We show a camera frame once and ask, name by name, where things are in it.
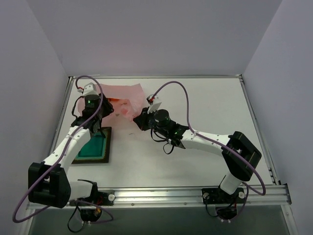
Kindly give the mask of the pink plastic bag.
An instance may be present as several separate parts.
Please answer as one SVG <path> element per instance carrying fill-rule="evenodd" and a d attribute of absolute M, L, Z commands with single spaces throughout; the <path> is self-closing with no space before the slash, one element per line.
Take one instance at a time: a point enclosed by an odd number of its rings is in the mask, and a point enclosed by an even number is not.
<path fill-rule="evenodd" d="M 105 98 L 113 106 L 114 112 L 102 119 L 102 123 L 117 116 L 132 121 L 141 114 L 144 106 L 145 93 L 140 84 L 131 86 L 101 84 Z"/>

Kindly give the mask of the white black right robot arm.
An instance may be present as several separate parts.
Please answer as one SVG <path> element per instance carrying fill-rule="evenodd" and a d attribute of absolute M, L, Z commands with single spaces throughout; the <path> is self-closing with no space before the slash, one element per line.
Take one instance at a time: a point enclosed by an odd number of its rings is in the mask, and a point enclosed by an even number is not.
<path fill-rule="evenodd" d="M 189 126 L 171 120 L 169 112 L 164 109 L 150 112 L 149 108 L 143 108 L 133 121 L 140 130 L 149 130 L 152 136 L 158 136 L 157 142 L 165 142 L 172 148 L 197 149 L 222 157 L 228 173 L 219 188 L 229 195 L 242 183 L 250 181 L 253 175 L 263 182 L 256 170 L 262 154 L 241 132 L 217 135 L 192 130 Z"/>

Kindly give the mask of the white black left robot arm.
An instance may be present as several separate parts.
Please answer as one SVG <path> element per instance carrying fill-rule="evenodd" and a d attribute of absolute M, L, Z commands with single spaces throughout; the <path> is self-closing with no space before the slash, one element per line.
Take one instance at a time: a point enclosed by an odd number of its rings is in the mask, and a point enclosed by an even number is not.
<path fill-rule="evenodd" d="M 28 169 L 28 200 L 32 203 L 63 208 L 69 201 L 96 201 L 97 183 L 89 180 L 69 181 L 67 172 L 81 149 L 101 131 L 102 119 L 109 116 L 113 106 L 103 94 L 84 97 L 82 115 L 71 124 L 68 134 L 58 147 L 41 163 Z"/>

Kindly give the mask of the green square ceramic plate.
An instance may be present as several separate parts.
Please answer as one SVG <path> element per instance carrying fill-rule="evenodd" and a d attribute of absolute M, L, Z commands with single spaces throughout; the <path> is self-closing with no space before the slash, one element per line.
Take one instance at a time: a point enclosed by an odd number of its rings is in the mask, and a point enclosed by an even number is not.
<path fill-rule="evenodd" d="M 112 128 L 102 127 L 80 150 L 72 164 L 108 164 L 110 159 Z"/>

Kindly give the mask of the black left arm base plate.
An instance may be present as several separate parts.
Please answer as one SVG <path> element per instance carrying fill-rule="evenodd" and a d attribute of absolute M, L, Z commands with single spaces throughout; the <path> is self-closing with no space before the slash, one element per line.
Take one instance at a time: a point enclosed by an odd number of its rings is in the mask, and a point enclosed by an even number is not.
<path fill-rule="evenodd" d="M 115 200 L 115 191 L 112 189 L 106 189 L 95 192 L 93 195 L 87 198 L 73 199 L 69 202 L 71 206 L 75 205 L 75 201 L 83 201 L 80 205 L 87 206 L 86 202 L 93 203 L 99 206 L 113 206 Z"/>

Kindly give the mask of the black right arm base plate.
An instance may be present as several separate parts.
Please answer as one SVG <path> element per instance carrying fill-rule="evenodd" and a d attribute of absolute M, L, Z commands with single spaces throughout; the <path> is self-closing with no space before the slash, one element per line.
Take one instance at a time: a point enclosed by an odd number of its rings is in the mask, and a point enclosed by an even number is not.
<path fill-rule="evenodd" d="M 243 188 L 237 188 L 233 194 L 228 194 L 222 189 L 218 188 L 202 188 L 202 201 L 204 204 L 242 204 L 245 199 L 245 192 Z"/>

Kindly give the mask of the aluminium front rail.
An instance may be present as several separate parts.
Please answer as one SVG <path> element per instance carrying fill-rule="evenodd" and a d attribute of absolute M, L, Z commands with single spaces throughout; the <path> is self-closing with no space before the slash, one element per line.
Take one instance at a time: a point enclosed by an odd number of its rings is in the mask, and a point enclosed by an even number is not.
<path fill-rule="evenodd" d="M 113 206 L 103 206 L 105 208 L 178 208 L 178 207 L 201 207 L 202 188 L 216 187 L 173 187 L 173 188 L 112 188 L 115 191 L 115 200 Z M 242 204 L 235 203 L 237 206 L 272 206 L 272 205 L 289 205 L 291 196 L 286 185 L 271 185 L 266 187 L 266 194 L 260 195 L 261 187 L 255 190 L 246 189 L 240 186 L 246 194 Z M 75 205 L 80 205 L 83 201 L 75 201 Z M 208 205 L 210 207 L 223 207 L 229 204 Z"/>

